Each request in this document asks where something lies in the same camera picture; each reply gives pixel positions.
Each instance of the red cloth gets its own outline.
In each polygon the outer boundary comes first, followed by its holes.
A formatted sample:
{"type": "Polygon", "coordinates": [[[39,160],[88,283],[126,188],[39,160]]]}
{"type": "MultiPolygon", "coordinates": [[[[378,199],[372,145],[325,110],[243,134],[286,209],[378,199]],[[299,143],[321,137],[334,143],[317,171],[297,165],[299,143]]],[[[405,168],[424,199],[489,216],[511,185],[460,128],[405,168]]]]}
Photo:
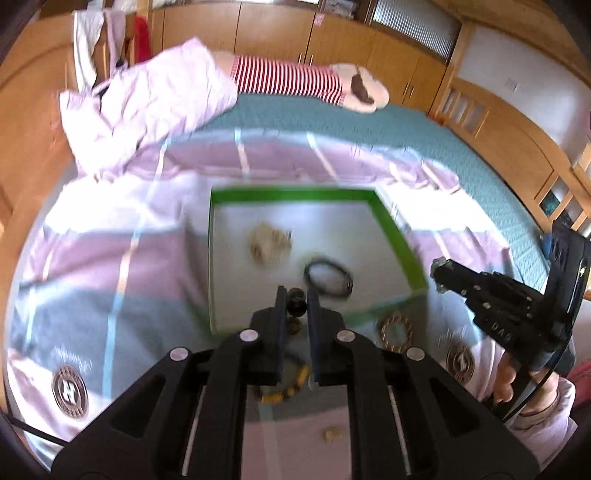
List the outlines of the red cloth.
{"type": "Polygon", "coordinates": [[[135,16],[135,62],[142,63],[143,61],[152,58],[152,48],[150,47],[150,31],[148,30],[148,23],[144,17],[135,16]]]}
{"type": "Polygon", "coordinates": [[[334,105],[345,98],[340,78],[329,66],[237,56],[231,77],[238,93],[314,96],[334,105]]]}
{"type": "Polygon", "coordinates": [[[572,370],[567,377],[577,389],[574,406],[577,407],[591,401],[591,361],[586,361],[572,370]]]}

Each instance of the pink sleeve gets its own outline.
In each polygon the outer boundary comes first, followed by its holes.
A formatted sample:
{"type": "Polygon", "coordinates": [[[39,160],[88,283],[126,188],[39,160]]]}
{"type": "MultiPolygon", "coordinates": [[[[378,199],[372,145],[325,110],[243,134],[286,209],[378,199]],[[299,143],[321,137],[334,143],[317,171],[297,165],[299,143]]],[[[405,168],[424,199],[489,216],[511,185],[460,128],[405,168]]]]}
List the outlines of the pink sleeve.
{"type": "Polygon", "coordinates": [[[558,399],[551,407],[536,415],[518,416],[509,428],[532,451],[542,469],[554,459],[577,428],[569,416],[574,392],[574,385],[561,378],[558,399]]]}

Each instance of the cabinet door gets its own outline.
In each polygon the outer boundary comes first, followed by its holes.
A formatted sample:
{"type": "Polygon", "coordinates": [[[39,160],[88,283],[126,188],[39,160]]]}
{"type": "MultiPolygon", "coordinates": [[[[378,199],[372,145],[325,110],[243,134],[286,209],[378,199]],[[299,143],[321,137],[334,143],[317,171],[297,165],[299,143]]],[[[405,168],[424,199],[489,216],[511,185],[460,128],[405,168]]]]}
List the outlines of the cabinet door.
{"type": "Polygon", "coordinates": [[[243,3],[236,54],[303,61],[313,20],[314,11],[309,9],[243,3]]]}
{"type": "Polygon", "coordinates": [[[316,14],[306,62],[314,65],[354,63],[365,67],[375,30],[336,15],[316,14]]]}
{"type": "Polygon", "coordinates": [[[376,32],[367,69],[382,82],[390,94],[390,103],[402,105],[410,89],[420,52],[403,41],[376,32]]]}
{"type": "Polygon", "coordinates": [[[164,10],[162,48],[197,37],[210,50],[234,52],[239,3],[168,7],[164,10]]]}
{"type": "Polygon", "coordinates": [[[428,113],[435,100],[446,68],[444,63],[421,53],[417,68],[414,70],[410,90],[407,92],[403,105],[428,113]]]}

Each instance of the red and white striped cloth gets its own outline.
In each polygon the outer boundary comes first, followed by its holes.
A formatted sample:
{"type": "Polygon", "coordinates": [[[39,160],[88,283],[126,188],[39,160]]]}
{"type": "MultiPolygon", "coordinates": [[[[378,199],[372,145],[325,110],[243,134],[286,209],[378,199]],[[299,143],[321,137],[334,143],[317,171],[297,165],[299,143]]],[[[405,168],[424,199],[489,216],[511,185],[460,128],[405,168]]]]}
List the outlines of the red and white striped cloth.
{"type": "Polygon", "coordinates": [[[330,66],[236,56],[231,77],[238,93],[314,96],[334,105],[345,98],[340,78],[330,66]]]}

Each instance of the person's hand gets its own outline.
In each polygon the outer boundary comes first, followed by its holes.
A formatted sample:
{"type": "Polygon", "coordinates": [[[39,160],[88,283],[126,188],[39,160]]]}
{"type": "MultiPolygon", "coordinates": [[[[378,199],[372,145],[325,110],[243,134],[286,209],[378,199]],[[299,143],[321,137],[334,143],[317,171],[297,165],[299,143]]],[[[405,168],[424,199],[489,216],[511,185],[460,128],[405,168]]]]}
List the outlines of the person's hand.
{"type": "MultiPolygon", "coordinates": [[[[539,372],[531,374],[536,382],[542,381],[547,373],[547,369],[542,369],[539,372]]],[[[515,367],[511,365],[511,356],[505,352],[501,361],[499,362],[499,368],[496,373],[495,385],[493,386],[492,394],[495,399],[495,405],[500,402],[507,402],[513,398],[513,388],[511,382],[517,376],[515,367]]],[[[556,372],[552,372],[548,380],[542,387],[536,392],[533,398],[528,402],[525,408],[521,411],[521,415],[534,415],[539,413],[554,403],[558,396],[558,379],[559,376],[556,372]]]]}

